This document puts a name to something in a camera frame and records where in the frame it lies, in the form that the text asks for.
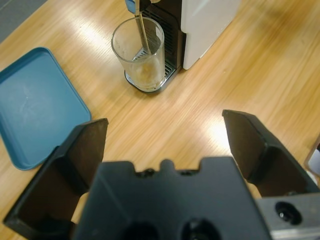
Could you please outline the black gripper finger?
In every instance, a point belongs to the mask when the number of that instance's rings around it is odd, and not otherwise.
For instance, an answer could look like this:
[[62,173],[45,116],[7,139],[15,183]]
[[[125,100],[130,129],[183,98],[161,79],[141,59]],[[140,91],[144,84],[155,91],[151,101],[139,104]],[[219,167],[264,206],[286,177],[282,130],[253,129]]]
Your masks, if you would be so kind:
[[77,125],[43,162],[3,224],[28,240],[69,240],[81,196],[104,156],[107,118]]
[[225,109],[222,116],[233,158],[262,197],[319,193],[307,172],[255,115]]

